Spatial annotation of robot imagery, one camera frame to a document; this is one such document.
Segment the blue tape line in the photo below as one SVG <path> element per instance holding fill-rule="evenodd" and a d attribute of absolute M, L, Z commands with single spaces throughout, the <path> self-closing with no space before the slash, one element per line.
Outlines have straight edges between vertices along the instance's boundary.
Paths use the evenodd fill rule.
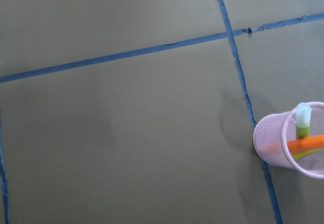
<path fill-rule="evenodd" d="M 123 58 L 129 58 L 129 57 L 134 57 L 134 56 L 139 56 L 139 55 L 144 55 L 144 54 L 149 54 L 149 53 L 160 52 L 160 51 L 174 49 L 174 48 L 190 46 L 190 45 L 199 44 L 199 43 L 206 43 L 206 42 L 210 42 L 210 41 L 223 39 L 226 37 L 227 37 L 227 33 L 223 32 L 223 33 L 219 33 L 219 34 L 207 35 L 207 36 L 202 36 L 199 38 L 188 39 L 188 40 L 180 41 L 180 42 L 173 43 L 173 44 L 164 44 L 164 45 L 159 45 L 159 46 L 154 46 L 154 47 L 149 47 L 149 48 L 143 48 L 143 49 L 132 50 L 132 51 L 123 52 L 123 53 L 107 55 L 107 56 L 98 57 L 98 58 L 86 59 L 86 60 L 82 60 L 82 61 L 78 61 L 78 62 L 61 64 L 61 65 L 57 65 L 57 66 L 53 66 L 53 67 L 36 69 L 36 70 L 32 70 L 32 71 L 27 71 L 27 72 L 23 72 L 23 73 L 17 73 L 17 74 L 12 74 L 9 76 L 0 77 L 0 83 L 25 79 L 25 78 L 34 77 L 34 76 L 40 76 L 40 75 L 47 74 L 47 73 L 59 72 L 59 71 L 67 70 L 67 69 L 78 68 L 78 67 L 88 66 L 88 65 L 97 64 L 97 63 L 104 63 L 104 62 L 114 61 L 114 60 L 123 59 Z"/>
<path fill-rule="evenodd" d="M 266 29 L 276 29 L 276 28 L 280 28 L 280 27 L 283 27 L 286 25 L 295 25 L 295 24 L 300 24 L 300 23 L 305 23 L 305 22 L 310 22 L 310 21 L 315 21 L 315 20 L 322 20 L 322 19 L 324 19 L 324 14 L 310 15 L 310 16 L 304 16 L 302 18 L 295 18 L 295 19 L 291 19 L 291 20 L 285 20 L 285 21 L 265 24 L 265 25 L 260 26 L 256 30 L 253 30 L 250 27 L 248 27 L 246 29 L 233 30 L 231 34 L 233 36 L 242 35 L 244 33 L 251 34 L 251 33 L 263 31 Z M 219 40 L 219 39 L 223 39 L 223 38 L 227 38 L 226 32 L 214 34 L 214 35 L 202 36 L 199 38 L 188 39 L 188 40 L 180 41 L 180 42 L 173 43 L 173 44 L 164 44 L 164 45 L 159 45 L 159 46 L 155 46 L 155 47 L 138 49 L 138 50 L 117 53 L 117 54 L 107 55 L 107 56 L 98 57 L 98 58 L 86 59 L 86 60 L 82 60 L 82 61 L 66 63 L 66 64 L 57 65 L 57 66 L 36 69 L 36 70 L 27 71 L 27 72 L 23 72 L 23 73 L 11 74 L 9 76 L 0 77 L 0 83 L 25 79 L 25 78 L 34 77 L 34 76 L 41 76 L 41 75 L 47 74 L 47 73 L 59 72 L 59 71 L 67 70 L 67 69 L 88 66 L 88 65 L 92 65 L 92 64 L 96 64 L 96 63 L 104 63 L 104 62 L 114 61 L 114 60 L 123 59 L 123 58 L 129 58 L 129 57 L 134 57 L 134 56 L 139 56 L 139 55 L 144 55 L 144 54 L 149 54 L 149 53 L 155 53 L 155 52 L 165 51 L 165 50 L 174 49 L 174 48 L 190 46 L 190 45 L 199 44 L 199 43 L 211 42 L 211 41 L 215 41 L 215 40 Z"/>
<path fill-rule="evenodd" d="M 244 74 L 243 74 L 242 66 L 241 66 L 241 63 L 240 63 L 240 60 L 239 60 L 237 46 L 235 44 L 232 27 L 231 27 L 231 24 L 229 22 L 229 18 L 228 18 L 228 15 L 227 15 L 227 10 L 226 10 L 226 7 L 224 5 L 223 0 L 218 0 L 218 2 L 219 2 L 220 11 L 221 11 L 221 14 L 222 14 L 222 17 L 223 17 L 223 21 L 224 21 L 224 24 L 225 24 L 227 37 L 228 37 L 228 40 L 229 40 L 229 43 L 230 43 L 230 46 L 231 46 L 231 49 L 232 49 L 233 56 L 235 58 L 235 65 L 236 65 L 236 69 L 237 69 L 237 72 L 238 72 L 239 81 L 240 81 L 241 86 L 243 88 L 244 98 L 245 98 L 245 102 L 246 102 L 246 105 L 247 105 L 247 108 L 248 108 L 248 111 L 249 111 L 251 124 L 252 124 L 252 127 L 255 128 L 257 123 L 256 123 L 256 120 L 255 120 L 255 117 L 254 117 L 252 103 L 251 103 L 250 96 L 249 96 L 248 89 L 247 89 L 247 85 L 246 85 L 246 82 L 245 82 L 245 77 L 244 77 Z M 262 169 L 263 169 L 264 177 L 265 177 L 265 180 L 266 180 L 266 183 L 267 183 L 268 192 L 269 192 L 269 196 L 270 196 L 271 205 L 272 205 L 272 209 L 273 209 L 273 212 L 274 212 L 275 220 L 276 220 L 277 224 L 282 224 L 282 217 L 281 217 L 280 209 L 279 209 L 279 206 L 278 206 L 277 196 L 275 194 L 275 190 L 274 190 L 274 187 L 273 187 L 273 183 L 272 183 L 272 179 L 271 179 L 271 173 L 270 173 L 268 164 L 266 162 L 264 162 L 264 161 L 262 161 Z"/>
<path fill-rule="evenodd" d="M 284 20 L 279 22 L 273 22 L 265 25 L 261 25 L 258 29 L 253 30 L 252 28 L 248 27 L 247 29 L 242 30 L 236 30 L 235 35 L 241 35 L 242 33 L 255 33 L 259 31 L 269 30 L 269 29 L 277 29 L 284 26 L 290 26 L 290 25 L 297 25 L 301 23 L 316 21 L 316 20 L 323 20 L 324 14 L 317 14 L 317 15 L 309 15 L 309 16 L 303 16 L 302 18 L 295 18 L 290 20 Z"/>
<path fill-rule="evenodd" d="M 2 197 L 3 197 L 3 201 L 4 201 L 6 224 L 10 224 L 8 180 L 7 180 L 7 176 L 6 176 L 4 155 L 3 155 L 3 150 L 2 150 L 1 116 L 0 116 L 0 175 L 1 175 Z"/>

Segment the mesh pencil holder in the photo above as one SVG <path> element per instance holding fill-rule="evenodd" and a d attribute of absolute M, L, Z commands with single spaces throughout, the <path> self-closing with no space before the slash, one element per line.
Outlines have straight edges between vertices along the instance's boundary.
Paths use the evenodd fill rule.
<path fill-rule="evenodd" d="M 324 103 L 308 102 L 311 108 L 309 137 L 324 134 Z M 292 168 L 324 179 L 324 148 L 297 161 L 291 156 L 287 141 L 296 139 L 296 108 L 264 117 L 255 127 L 253 144 L 258 155 L 273 166 Z"/>

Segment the cup rim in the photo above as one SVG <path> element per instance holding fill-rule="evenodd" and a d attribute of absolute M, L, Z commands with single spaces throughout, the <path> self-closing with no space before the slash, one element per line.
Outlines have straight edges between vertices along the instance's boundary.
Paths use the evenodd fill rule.
<path fill-rule="evenodd" d="M 318 101 L 312 101 L 312 102 L 307 102 L 308 105 L 310 105 L 311 107 L 314 106 L 318 106 L 318 107 L 324 107 L 324 103 L 323 102 L 318 102 Z M 286 159 L 288 160 L 288 162 L 291 164 L 292 167 L 294 167 L 296 170 L 298 170 L 299 172 L 312 177 L 312 178 L 317 178 L 317 179 L 324 179 L 324 173 L 323 174 L 316 174 L 316 173 L 312 173 L 309 172 L 307 170 L 305 170 L 304 168 L 302 168 L 297 162 L 295 162 L 294 158 L 292 157 L 292 155 L 289 152 L 288 146 L 287 146 L 287 140 L 286 140 L 286 135 L 287 135 L 287 127 L 288 127 L 288 123 L 290 121 L 290 119 L 292 118 L 293 114 L 296 112 L 296 108 L 295 107 L 293 110 L 291 110 L 287 116 L 285 117 L 285 120 L 282 124 L 281 127 L 281 148 L 282 151 L 286 157 Z"/>

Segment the gray floor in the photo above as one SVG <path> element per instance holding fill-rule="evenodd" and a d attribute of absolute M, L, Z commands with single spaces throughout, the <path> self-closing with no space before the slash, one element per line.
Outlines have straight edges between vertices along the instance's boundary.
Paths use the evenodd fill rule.
<path fill-rule="evenodd" d="M 225 32 L 217 0 L 0 2 L 0 76 Z M 323 0 L 224 2 L 233 29 L 324 13 Z M 257 120 L 324 101 L 323 26 L 235 37 Z M 228 39 L 0 95 L 12 223 L 275 223 Z M 284 223 L 322 222 L 320 180 L 271 173 Z"/>

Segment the light blue cap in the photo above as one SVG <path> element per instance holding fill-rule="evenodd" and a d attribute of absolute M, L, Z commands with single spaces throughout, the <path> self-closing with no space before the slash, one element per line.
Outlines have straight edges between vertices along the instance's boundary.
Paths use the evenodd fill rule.
<path fill-rule="evenodd" d="M 307 103 L 299 103 L 296 108 L 296 125 L 300 128 L 309 127 L 311 112 L 312 108 Z"/>

